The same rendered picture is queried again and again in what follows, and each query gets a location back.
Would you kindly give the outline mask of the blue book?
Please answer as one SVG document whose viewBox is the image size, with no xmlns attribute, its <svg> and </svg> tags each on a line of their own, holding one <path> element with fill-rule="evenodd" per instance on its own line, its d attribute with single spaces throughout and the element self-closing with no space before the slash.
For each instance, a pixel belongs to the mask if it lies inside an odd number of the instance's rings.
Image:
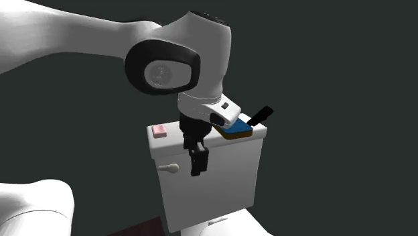
<svg viewBox="0 0 418 236">
<path fill-rule="evenodd" d="M 213 125 L 213 128 L 227 140 L 240 139 L 250 137 L 253 134 L 253 127 L 248 125 L 241 119 L 237 119 L 233 126 L 226 129 L 218 125 Z"/>
</svg>

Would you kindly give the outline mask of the white toilet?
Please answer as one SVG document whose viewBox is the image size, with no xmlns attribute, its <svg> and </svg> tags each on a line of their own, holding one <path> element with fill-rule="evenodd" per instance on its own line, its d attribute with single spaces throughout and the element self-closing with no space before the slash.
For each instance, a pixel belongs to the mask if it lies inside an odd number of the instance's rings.
<svg viewBox="0 0 418 236">
<path fill-rule="evenodd" d="M 216 130 L 204 138 L 208 167 L 192 176 L 177 121 L 164 123 L 163 135 L 147 127 L 167 228 L 181 236 L 272 236 L 250 214 L 267 127 L 258 124 L 249 137 L 227 140 Z"/>
</svg>

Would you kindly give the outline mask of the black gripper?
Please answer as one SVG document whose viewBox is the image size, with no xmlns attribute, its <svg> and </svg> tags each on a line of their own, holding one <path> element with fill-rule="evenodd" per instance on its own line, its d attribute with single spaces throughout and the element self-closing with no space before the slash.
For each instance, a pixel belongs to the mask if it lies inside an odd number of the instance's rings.
<svg viewBox="0 0 418 236">
<path fill-rule="evenodd" d="M 211 132 L 212 125 L 180 113 L 180 129 L 183 133 L 184 149 L 191 159 L 190 174 L 199 176 L 208 168 L 209 149 L 204 145 L 204 138 Z"/>
</svg>

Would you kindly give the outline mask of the dark red robot stand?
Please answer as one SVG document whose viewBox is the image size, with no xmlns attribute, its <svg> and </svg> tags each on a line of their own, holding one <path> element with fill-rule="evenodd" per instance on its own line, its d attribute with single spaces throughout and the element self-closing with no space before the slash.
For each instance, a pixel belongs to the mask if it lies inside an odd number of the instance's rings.
<svg viewBox="0 0 418 236">
<path fill-rule="evenodd" d="M 165 236 L 160 217 L 155 217 L 107 236 Z"/>
</svg>

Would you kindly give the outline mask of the pink soap bar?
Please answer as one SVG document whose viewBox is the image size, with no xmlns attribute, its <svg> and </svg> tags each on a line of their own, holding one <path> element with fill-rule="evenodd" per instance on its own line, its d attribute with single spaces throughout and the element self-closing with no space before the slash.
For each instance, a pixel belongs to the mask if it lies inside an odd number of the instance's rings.
<svg viewBox="0 0 418 236">
<path fill-rule="evenodd" d="M 151 127 L 152 135 L 155 139 L 167 136 L 167 130 L 164 125 L 153 125 Z"/>
</svg>

